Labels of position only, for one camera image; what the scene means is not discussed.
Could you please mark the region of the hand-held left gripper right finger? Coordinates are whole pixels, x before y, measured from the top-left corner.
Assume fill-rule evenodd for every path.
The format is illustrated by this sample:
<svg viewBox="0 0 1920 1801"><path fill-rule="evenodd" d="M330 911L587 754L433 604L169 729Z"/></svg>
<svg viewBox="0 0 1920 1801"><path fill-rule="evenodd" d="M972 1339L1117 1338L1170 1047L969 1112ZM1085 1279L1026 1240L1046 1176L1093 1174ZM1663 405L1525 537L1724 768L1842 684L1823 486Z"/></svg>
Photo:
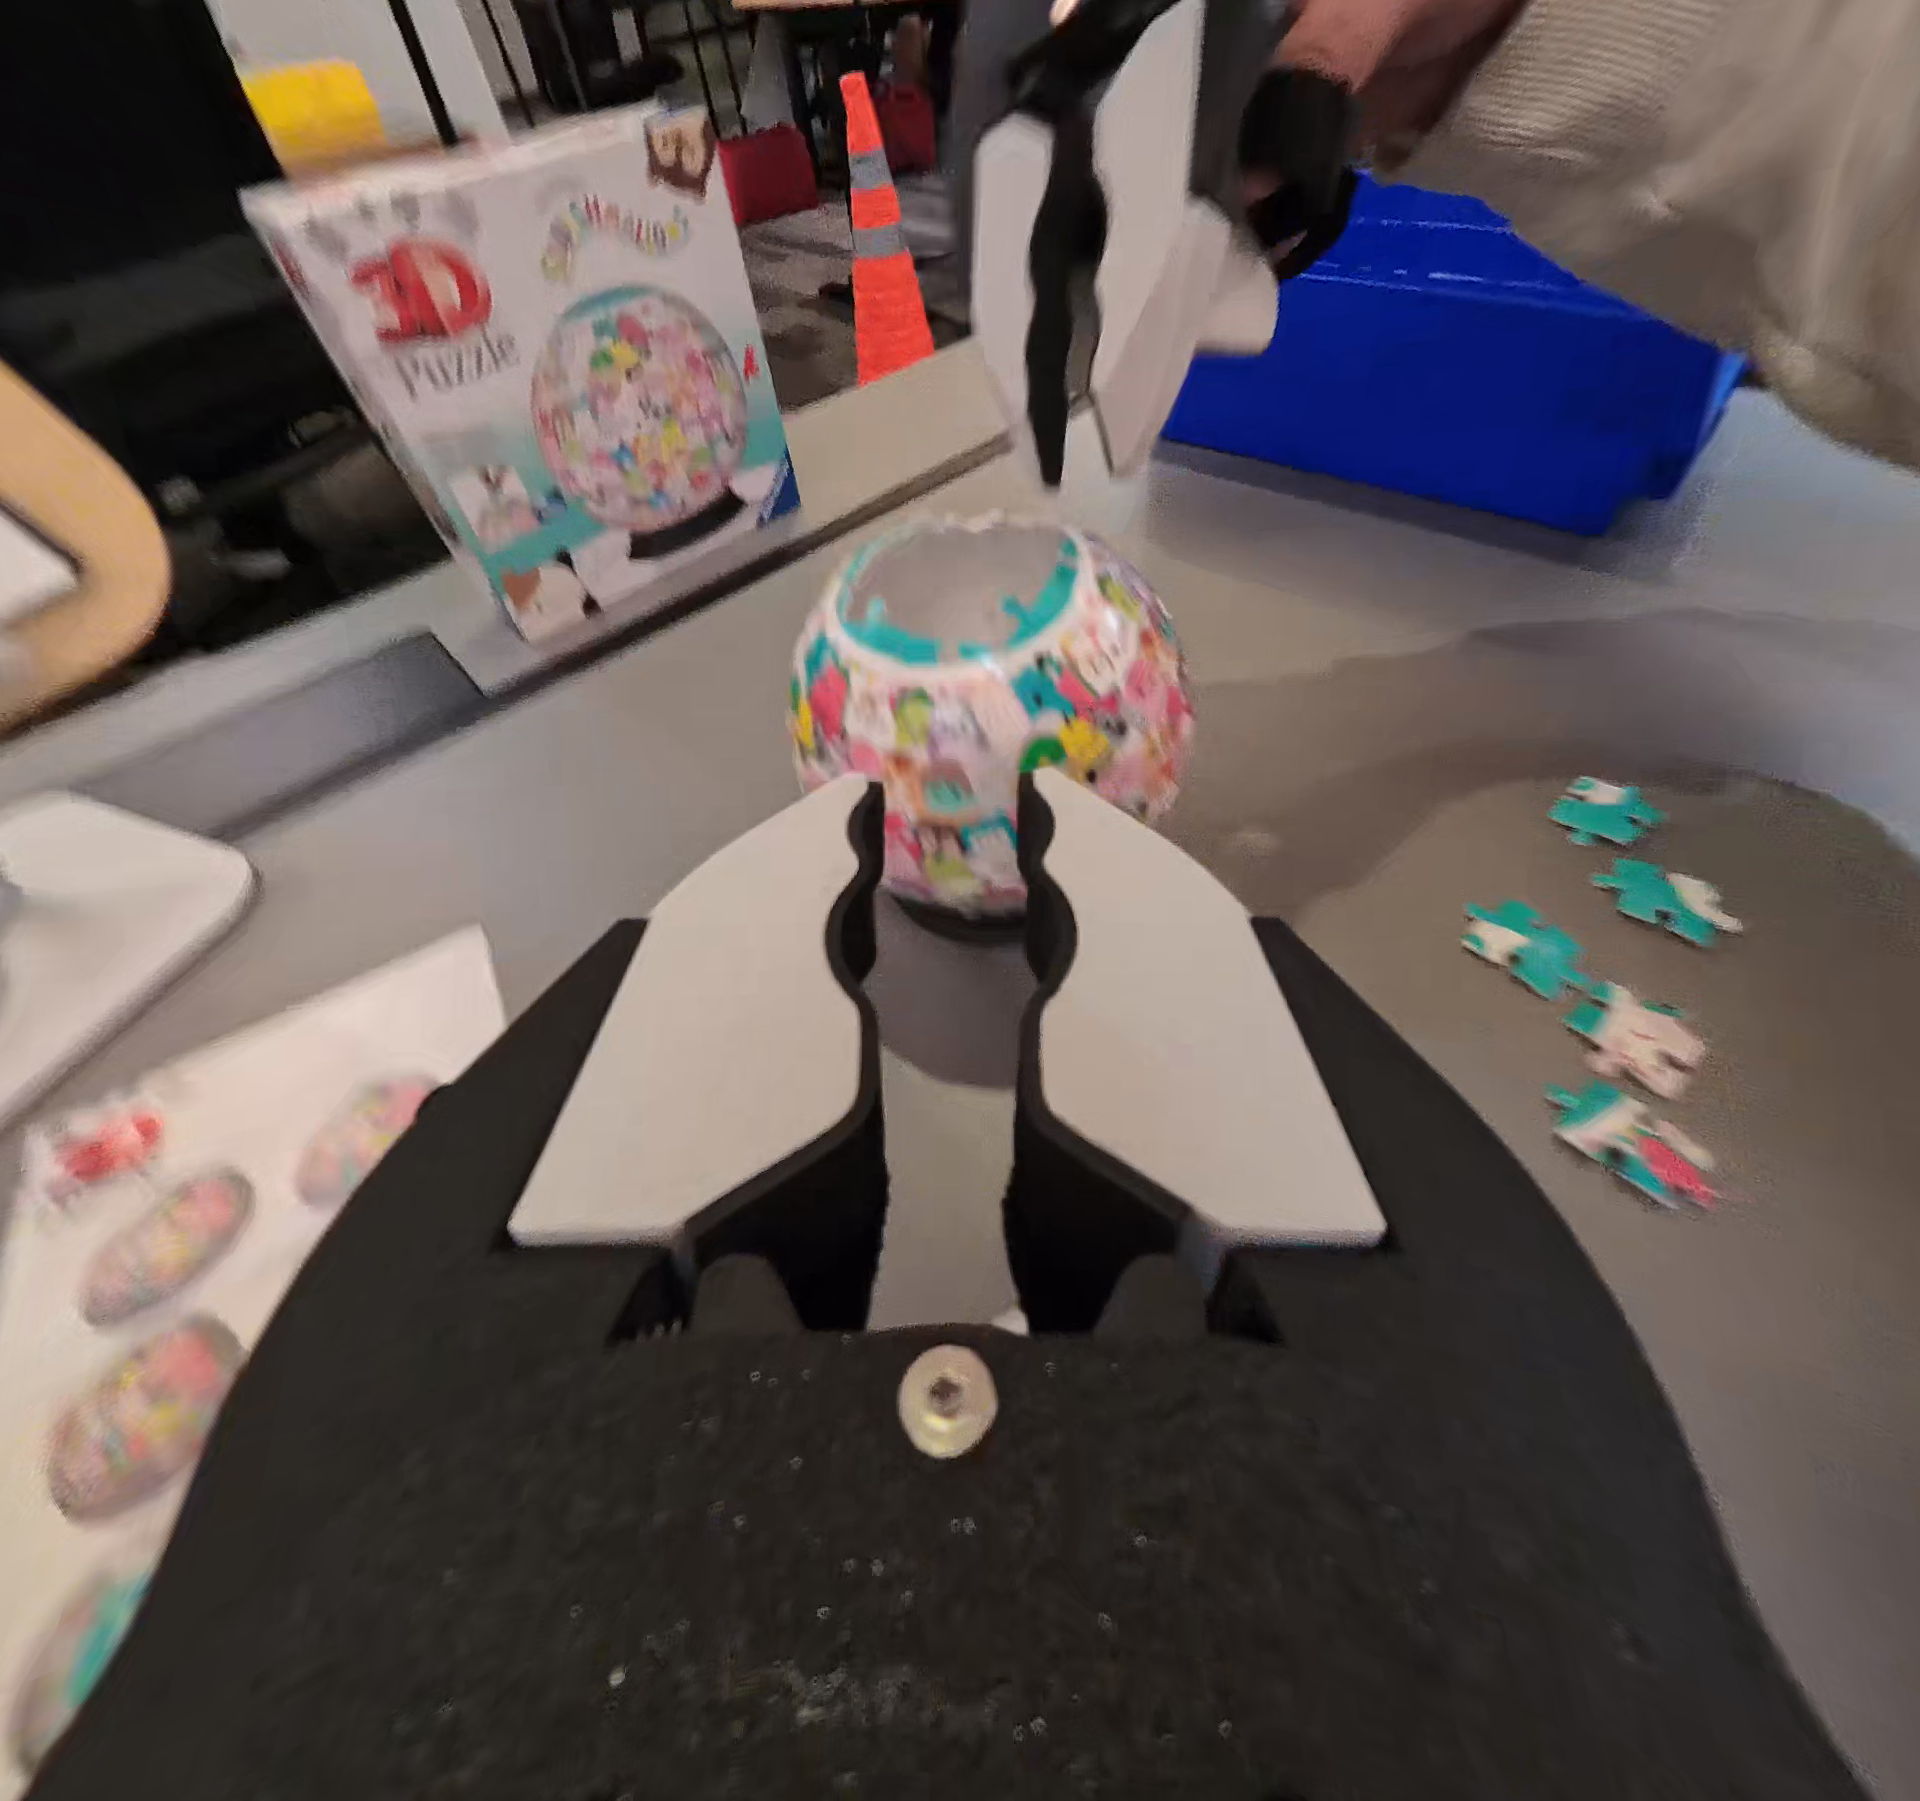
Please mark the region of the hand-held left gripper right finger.
<svg viewBox="0 0 1920 1801"><path fill-rule="evenodd" d="M1139 1261L1210 1308L1270 1253L1388 1222L1250 911L1065 773L1021 781L1023 948L1006 1260L1035 1333L1090 1333Z"/></svg>

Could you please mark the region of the white instruction sheet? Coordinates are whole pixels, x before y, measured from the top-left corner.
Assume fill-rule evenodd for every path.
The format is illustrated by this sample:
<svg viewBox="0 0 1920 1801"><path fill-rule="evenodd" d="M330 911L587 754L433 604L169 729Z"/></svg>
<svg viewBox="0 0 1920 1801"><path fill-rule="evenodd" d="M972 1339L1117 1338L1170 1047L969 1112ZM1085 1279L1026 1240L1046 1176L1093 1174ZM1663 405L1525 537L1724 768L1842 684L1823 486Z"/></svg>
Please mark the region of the white instruction sheet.
<svg viewBox="0 0 1920 1801"><path fill-rule="evenodd" d="M297 1272L503 1024L468 926L23 1135L3 1230L3 1798L126 1634Z"/></svg>

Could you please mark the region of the teal red puzzle piece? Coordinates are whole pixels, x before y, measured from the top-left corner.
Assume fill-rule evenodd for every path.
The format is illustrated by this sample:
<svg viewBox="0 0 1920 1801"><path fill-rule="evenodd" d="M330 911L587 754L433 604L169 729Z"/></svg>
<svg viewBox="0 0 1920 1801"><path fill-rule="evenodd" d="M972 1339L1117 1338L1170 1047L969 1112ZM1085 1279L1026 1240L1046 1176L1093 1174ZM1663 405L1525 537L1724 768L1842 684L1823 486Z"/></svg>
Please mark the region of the teal red puzzle piece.
<svg viewBox="0 0 1920 1801"><path fill-rule="evenodd" d="M1544 1093L1555 1138L1657 1209L1715 1209L1717 1162L1679 1126L1608 1083Z"/></svg>

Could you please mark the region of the puzzle ball box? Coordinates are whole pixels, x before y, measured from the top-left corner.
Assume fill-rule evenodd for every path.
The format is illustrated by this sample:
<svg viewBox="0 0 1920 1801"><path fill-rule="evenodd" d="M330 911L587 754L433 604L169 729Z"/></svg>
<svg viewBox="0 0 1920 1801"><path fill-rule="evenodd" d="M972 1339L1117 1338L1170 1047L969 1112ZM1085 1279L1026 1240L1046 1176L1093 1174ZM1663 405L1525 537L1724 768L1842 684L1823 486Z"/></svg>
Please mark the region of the puzzle ball box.
<svg viewBox="0 0 1920 1801"><path fill-rule="evenodd" d="M706 108L241 193L451 555L529 645L800 511Z"/></svg>

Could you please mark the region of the orange traffic cone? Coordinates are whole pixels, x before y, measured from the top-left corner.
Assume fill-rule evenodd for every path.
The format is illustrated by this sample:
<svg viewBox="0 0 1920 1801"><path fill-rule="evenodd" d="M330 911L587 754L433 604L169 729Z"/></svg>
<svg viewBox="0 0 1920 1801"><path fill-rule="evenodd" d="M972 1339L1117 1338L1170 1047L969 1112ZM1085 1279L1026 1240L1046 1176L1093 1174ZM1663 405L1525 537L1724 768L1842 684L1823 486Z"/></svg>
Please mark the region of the orange traffic cone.
<svg viewBox="0 0 1920 1801"><path fill-rule="evenodd" d="M849 70L839 92L849 169L856 382L867 388L925 363L936 347L918 269L903 240L871 84Z"/></svg>

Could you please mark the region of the person's right forearm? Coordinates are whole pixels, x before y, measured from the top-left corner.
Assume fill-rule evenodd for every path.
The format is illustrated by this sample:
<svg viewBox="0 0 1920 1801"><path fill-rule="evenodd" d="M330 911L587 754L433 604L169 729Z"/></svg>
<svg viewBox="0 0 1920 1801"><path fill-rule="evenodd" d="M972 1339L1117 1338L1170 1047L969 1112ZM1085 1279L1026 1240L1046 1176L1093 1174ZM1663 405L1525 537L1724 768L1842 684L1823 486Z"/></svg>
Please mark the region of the person's right forearm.
<svg viewBox="0 0 1920 1801"><path fill-rule="evenodd" d="M1375 175L1473 197L1917 468L1917 0L1525 0Z"/></svg>

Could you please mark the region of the blue plastic bin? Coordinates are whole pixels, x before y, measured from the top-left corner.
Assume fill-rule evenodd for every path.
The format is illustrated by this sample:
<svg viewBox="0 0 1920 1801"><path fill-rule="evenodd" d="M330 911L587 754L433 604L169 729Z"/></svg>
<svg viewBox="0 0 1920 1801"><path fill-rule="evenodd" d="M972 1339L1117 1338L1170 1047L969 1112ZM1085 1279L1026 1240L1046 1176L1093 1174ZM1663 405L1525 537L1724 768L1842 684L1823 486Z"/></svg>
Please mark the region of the blue plastic bin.
<svg viewBox="0 0 1920 1801"><path fill-rule="evenodd" d="M1197 357L1163 442L1597 538L1679 491L1744 374L1473 199L1361 179L1270 346Z"/></svg>

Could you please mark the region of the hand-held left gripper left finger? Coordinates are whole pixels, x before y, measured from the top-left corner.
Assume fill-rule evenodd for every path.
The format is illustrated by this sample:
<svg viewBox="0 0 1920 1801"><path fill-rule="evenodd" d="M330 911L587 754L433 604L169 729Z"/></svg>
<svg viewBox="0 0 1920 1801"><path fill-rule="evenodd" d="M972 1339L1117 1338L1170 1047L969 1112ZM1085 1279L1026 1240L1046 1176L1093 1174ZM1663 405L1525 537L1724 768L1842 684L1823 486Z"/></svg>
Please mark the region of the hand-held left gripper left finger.
<svg viewBox="0 0 1920 1801"><path fill-rule="evenodd" d="M844 778L662 897L508 1215L517 1246L650 1246L688 1292L759 1260L805 1327L868 1326L889 1209L867 994L880 863L880 787Z"/></svg>

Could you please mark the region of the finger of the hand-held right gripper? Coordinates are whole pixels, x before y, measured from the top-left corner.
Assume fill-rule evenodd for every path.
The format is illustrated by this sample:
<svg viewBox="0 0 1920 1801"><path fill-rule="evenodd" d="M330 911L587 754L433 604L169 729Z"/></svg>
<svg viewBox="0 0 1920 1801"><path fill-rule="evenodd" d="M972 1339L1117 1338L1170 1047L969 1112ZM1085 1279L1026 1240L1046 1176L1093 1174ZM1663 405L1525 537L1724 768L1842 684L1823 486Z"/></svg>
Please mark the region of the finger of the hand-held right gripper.
<svg viewBox="0 0 1920 1801"><path fill-rule="evenodd" d="M972 153L972 334L1040 489L1065 468L1072 349L1106 244L1090 128L1008 115Z"/></svg>
<svg viewBox="0 0 1920 1801"><path fill-rule="evenodd" d="M1106 241L1089 377L1114 473L1139 471L1197 355L1255 355L1280 283L1246 230L1192 188L1207 0L1177 0L1130 46L1093 108Z"/></svg>

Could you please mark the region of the white pink puzzle piece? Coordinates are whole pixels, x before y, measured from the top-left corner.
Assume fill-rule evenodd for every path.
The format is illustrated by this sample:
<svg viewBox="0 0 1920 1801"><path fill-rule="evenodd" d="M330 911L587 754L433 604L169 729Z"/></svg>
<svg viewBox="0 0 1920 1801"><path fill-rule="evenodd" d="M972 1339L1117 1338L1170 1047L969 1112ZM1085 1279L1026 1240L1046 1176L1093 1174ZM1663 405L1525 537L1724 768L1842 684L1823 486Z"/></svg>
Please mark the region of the white pink puzzle piece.
<svg viewBox="0 0 1920 1801"><path fill-rule="evenodd" d="M1597 1078L1663 1102L1680 1099L1705 1061L1705 1043L1679 1008L1638 998L1614 980L1593 980L1562 1016L1585 1046Z"/></svg>

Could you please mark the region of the colourful puzzle ball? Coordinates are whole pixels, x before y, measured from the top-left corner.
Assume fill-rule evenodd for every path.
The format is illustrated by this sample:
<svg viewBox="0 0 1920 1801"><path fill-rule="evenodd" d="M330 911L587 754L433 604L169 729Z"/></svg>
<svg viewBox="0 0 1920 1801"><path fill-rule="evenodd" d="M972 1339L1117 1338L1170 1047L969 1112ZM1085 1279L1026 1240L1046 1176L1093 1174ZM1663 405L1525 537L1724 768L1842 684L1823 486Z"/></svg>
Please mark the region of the colourful puzzle ball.
<svg viewBox="0 0 1920 1801"><path fill-rule="evenodd" d="M1004 513L912 518L829 582L800 629L787 734L805 790L882 790L882 889L1025 902L1021 781L1061 771L1143 822L1197 731L1171 618L1111 545Z"/></svg>

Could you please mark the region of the tan wooden board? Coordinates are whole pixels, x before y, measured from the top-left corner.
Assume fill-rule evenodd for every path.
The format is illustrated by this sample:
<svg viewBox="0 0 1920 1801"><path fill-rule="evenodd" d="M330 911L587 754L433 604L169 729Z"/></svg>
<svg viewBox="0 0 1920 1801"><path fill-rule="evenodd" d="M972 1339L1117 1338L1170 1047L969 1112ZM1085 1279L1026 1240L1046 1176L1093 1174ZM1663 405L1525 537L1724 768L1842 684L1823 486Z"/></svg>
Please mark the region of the tan wooden board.
<svg viewBox="0 0 1920 1801"><path fill-rule="evenodd" d="M157 518L108 451L1 373L1 728L124 664L172 591Z"/></svg>

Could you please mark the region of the teal white puzzle piece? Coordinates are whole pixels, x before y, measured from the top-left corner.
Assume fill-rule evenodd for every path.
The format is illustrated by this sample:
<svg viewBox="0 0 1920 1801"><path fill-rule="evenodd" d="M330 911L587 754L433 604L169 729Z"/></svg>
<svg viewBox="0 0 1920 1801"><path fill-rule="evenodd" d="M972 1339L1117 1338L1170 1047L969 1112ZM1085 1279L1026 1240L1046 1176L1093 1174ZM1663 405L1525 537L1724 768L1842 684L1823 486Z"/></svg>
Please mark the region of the teal white puzzle piece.
<svg viewBox="0 0 1920 1801"><path fill-rule="evenodd" d="M1650 860L1618 855L1589 885L1613 899L1618 916L1697 950L1745 933L1715 882Z"/></svg>

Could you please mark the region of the yellow plastic bin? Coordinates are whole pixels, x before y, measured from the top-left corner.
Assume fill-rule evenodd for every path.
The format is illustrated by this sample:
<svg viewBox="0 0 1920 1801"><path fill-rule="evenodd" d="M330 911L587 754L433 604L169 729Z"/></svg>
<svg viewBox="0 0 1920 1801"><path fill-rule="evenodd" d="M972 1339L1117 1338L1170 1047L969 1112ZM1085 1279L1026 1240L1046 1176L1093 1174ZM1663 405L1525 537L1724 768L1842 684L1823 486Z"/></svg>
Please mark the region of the yellow plastic bin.
<svg viewBox="0 0 1920 1801"><path fill-rule="evenodd" d="M288 179L364 163L391 146L366 73L353 60L243 63L239 84Z"/></svg>

